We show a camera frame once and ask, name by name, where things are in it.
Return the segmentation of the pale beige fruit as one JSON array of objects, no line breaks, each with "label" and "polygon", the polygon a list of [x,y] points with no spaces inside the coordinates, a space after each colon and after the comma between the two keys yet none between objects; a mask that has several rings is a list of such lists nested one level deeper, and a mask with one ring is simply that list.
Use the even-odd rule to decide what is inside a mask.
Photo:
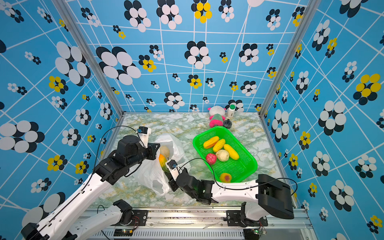
[{"label": "pale beige fruit", "polygon": [[165,157],[166,159],[168,159],[170,157],[170,150],[167,146],[161,146],[159,148],[159,151],[160,151],[160,154]]}]

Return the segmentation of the green fruit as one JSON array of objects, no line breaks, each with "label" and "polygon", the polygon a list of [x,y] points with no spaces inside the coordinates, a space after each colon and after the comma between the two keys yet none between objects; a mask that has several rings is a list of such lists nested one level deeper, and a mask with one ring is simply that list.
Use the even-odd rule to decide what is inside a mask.
[{"label": "green fruit", "polygon": [[166,165],[166,162],[167,162],[167,158],[165,156],[163,156],[162,154],[159,155],[159,163],[160,163],[160,166],[162,168],[162,170],[167,173],[169,172],[169,169],[167,168],[167,165]]}]

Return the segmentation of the white plastic bag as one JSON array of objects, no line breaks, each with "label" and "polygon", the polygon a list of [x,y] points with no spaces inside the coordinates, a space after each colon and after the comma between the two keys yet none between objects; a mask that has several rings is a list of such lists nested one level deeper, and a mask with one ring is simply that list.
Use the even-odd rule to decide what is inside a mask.
[{"label": "white plastic bag", "polygon": [[[180,166],[187,162],[182,142],[172,134],[162,134],[155,139],[155,143],[167,146],[170,150],[170,157],[167,160],[175,160]],[[167,173],[159,163],[160,151],[157,151],[155,160],[145,160],[133,177],[139,185],[145,186],[155,192],[158,196],[164,196],[171,188]]]}]

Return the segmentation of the orange peach fruit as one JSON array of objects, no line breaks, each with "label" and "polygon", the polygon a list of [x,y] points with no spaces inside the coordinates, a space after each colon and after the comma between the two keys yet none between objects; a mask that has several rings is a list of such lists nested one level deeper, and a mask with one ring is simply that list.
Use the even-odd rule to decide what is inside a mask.
[{"label": "orange peach fruit", "polygon": [[222,183],[231,183],[232,182],[232,176],[229,173],[222,173],[220,175],[219,179]]}]

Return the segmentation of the red round fruit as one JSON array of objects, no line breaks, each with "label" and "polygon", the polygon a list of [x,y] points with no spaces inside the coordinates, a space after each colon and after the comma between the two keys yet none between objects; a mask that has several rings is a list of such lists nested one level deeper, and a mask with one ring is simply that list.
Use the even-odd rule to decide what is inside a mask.
[{"label": "red round fruit", "polygon": [[215,154],[207,154],[206,161],[212,166],[217,161],[217,156]]}]

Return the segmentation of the beige round fruit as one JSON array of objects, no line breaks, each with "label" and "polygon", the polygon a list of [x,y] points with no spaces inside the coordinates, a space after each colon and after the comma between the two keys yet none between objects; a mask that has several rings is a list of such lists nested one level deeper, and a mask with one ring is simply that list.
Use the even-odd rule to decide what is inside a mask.
[{"label": "beige round fruit", "polygon": [[216,153],[216,156],[217,156],[217,159],[221,162],[226,162],[229,160],[230,158],[230,154],[228,151],[226,150],[219,150],[217,153]]}]

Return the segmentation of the yellow corn-like fruit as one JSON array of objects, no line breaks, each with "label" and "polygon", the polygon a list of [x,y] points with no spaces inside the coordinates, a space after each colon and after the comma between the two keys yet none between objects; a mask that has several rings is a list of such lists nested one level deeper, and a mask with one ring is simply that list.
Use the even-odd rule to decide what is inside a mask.
[{"label": "yellow corn-like fruit", "polygon": [[215,153],[217,153],[219,150],[221,150],[224,145],[226,144],[226,140],[225,139],[220,139],[213,147],[213,151]]}]

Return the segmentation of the long yellow fruit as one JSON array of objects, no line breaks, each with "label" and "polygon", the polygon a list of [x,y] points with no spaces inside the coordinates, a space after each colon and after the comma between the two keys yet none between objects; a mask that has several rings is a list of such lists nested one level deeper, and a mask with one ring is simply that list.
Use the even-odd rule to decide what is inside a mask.
[{"label": "long yellow fruit", "polygon": [[224,144],[224,150],[229,153],[229,156],[230,156],[231,159],[237,161],[240,158],[240,156],[237,153],[237,151],[235,151],[235,149],[232,148],[230,145]]}]

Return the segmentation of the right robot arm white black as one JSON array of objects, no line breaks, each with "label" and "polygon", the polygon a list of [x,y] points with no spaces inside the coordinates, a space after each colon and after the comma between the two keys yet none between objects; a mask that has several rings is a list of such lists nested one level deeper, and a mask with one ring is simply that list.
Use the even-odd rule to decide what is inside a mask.
[{"label": "right robot arm white black", "polygon": [[268,215],[284,220],[295,217],[290,186],[265,174],[249,182],[216,183],[198,180],[184,169],[180,174],[168,174],[168,179],[173,191],[181,189],[201,204],[241,201],[243,223],[258,221]]}]

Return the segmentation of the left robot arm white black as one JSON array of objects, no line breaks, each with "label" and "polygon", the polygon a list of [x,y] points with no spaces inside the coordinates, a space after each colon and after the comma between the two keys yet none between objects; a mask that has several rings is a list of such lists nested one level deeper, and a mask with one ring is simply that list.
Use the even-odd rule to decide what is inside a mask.
[{"label": "left robot arm white black", "polygon": [[49,240],[64,237],[70,229],[70,221],[75,221],[91,203],[114,185],[121,177],[128,175],[130,167],[144,160],[155,160],[160,144],[142,142],[140,137],[125,136],[119,141],[118,149],[110,153],[94,168],[85,185],[80,187],[63,207],[38,224],[27,224],[22,229],[26,240]]}]

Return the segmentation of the green plastic basket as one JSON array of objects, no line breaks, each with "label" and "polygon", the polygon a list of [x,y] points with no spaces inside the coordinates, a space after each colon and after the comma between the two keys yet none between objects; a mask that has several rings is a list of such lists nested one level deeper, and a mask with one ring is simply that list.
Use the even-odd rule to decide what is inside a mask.
[{"label": "green plastic basket", "polygon": [[222,183],[239,183],[250,177],[258,163],[237,138],[224,127],[211,128],[193,139],[193,146],[215,179]]}]

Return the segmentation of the jar with black lid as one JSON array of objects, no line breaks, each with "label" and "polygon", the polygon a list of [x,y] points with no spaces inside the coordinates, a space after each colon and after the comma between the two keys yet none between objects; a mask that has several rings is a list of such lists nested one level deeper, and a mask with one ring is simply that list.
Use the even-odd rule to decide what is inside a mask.
[{"label": "jar with black lid", "polygon": [[230,129],[232,127],[232,122],[230,119],[226,119],[223,121],[223,127],[225,127],[226,129]]}]

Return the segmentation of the pink white plush toy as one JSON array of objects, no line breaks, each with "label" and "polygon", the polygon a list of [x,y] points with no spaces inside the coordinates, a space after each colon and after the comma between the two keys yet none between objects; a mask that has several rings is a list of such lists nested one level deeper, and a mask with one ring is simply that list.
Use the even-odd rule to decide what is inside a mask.
[{"label": "pink white plush toy", "polygon": [[226,109],[221,106],[213,106],[211,108],[208,108],[208,110],[210,115],[209,126],[211,128],[216,126],[223,126],[224,120],[226,119]]}]

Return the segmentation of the white bottle green cap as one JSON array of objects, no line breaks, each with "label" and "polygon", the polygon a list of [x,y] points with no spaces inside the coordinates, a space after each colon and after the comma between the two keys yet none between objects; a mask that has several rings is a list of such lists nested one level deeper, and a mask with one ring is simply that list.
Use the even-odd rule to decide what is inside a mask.
[{"label": "white bottle green cap", "polygon": [[234,117],[234,114],[235,114],[235,111],[236,111],[236,105],[235,104],[231,104],[228,109],[227,109],[227,118],[228,119],[231,119]]}]

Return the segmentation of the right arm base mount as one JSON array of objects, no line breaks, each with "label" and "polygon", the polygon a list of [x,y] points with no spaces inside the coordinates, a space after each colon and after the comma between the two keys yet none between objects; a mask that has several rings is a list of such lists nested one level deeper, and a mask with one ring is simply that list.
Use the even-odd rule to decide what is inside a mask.
[{"label": "right arm base mount", "polygon": [[227,222],[229,227],[267,227],[268,220],[267,217],[262,217],[259,220],[251,220],[246,217],[245,213],[242,213],[240,210],[228,210],[226,211],[226,216],[224,221]]}]

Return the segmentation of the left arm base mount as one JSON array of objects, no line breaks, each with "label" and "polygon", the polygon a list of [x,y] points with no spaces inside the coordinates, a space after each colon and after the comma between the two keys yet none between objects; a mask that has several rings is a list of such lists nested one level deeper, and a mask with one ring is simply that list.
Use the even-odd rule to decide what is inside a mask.
[{"label": "left arm base mount", "polygon": [[133,209],[128,213],[124,213],[121,220],[113,226],[145,226],[148,219],[149,211]]}]

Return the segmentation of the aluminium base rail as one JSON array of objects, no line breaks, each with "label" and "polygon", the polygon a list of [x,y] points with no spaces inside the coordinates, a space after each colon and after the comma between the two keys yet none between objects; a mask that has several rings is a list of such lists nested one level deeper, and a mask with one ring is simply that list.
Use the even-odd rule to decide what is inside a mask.
[{"label": "aluminium base rail", "polygon": [[86,210],[69,228],[72,240],[315,240],[313,225],[304,210],[294,219],[271,215],[251,227],[240,224],[240,207],[134,208],[123,226],[118,212]]}]

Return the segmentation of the left aluminium frame post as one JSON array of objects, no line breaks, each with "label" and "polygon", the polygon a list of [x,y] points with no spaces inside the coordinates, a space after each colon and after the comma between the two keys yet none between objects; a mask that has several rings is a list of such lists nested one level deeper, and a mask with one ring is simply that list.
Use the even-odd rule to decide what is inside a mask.
[{"label": "left aluminium frame post", "polygon": [[65,24],[68,26],[73,39],[83,53],[86,61],[89,63],[90,69],[95,74],[96,79],[104,90],[106,96],[109,98],[112,106],[117,111],[119,118],[122,118],[124,116],[124,111],[118,102],[117,97],[112,92],[111,86],[102,72],[96,58],[93,56],[93,52],[86,42],[85,35],[81,32],[80,27],[76,24],[73,15],[70,13],[70,8],[65,1],[52,1],[52,3],[63,18]]}]

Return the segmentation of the aluminium frame post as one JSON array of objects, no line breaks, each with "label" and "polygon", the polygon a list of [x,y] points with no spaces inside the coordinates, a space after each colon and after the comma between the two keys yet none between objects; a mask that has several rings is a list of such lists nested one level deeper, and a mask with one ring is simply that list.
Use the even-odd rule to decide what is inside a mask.
[{"label": "aluminium frame post", "polygon": [[112,106],[117,111],[119,118],[122,118],[124,116],[124,111],[118,102],[117,97],[112,92],[111,86],[102,72],[96,58],[93,56],[93,52],[86,42],[85,35],[81,32],[80,27],[76,24],[73,15],[70,13],[70,8],[65,1],[52,1],[52,3],[63,18],[65,24],[68,26],[73,39],[83,53],[86,61],[89,63],[90,69],[95,74],[96,79],[104,90],[106,96],[109,98]]},{"label": "aluminium frame post", "polygon": [[263,117],[264,114],[267,112],[273,98],[275,95],[275,91],[279,84],[281,83],[282,79],[284,78],[284,74],[286,73],[293,57],[294,53],[296,52],[297,47],[301,43],[301,40],[303,39],[306,31],[308,30],[309,25],[312,22],[312,19],[316,13],[317,8],[319,7],[321,3],[321,0],[312,0],[309,1],[309,4],[306,7],[306,11],[304,14],[304,18],[297,27],[297,30],[295,31],[295,34],[293,35],[292,41],[289,44],[287,51],[282,59],[282,62],[278,68],[277,76],[273,80],[271,87],[269,88],[269,91],[266,95],[266,98],[262,104],[262,109],[260,112],[260,117]]}]

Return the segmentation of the right aluminium frame post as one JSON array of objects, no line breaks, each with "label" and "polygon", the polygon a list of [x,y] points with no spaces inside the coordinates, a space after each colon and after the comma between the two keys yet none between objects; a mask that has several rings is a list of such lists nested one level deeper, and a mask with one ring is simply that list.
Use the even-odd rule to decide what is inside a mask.
[{"label": "right aluminium frame post", "polygon": [[306,31],[308,30],[309,25],[312,22],[312,19],[316,13],[317,8],[319,7],[321,3],[321,0],[312,0],[309,1],[309,4],[306,7],[306,11],[304,14],[304,18],[297,27],[297,30],[295,31],[295,34],[293,35],[292,41],[289,44],[287,51],[282,59],[282,62],[278,68],[277,76],[273,80],[271,87],[269,88],[269,91],[266,95],[266,98],[262,104],[262,109],[260,112],[260,117],[263,117],[264,114],[267,112],[273,98],[275,95],[275,91],[279,84],[281,83],[282,79],[284,78],[284,74],[286,73],[293,57],[294,53],[296,52],[297,47],[301,43],[301,40],[303,39]]}]

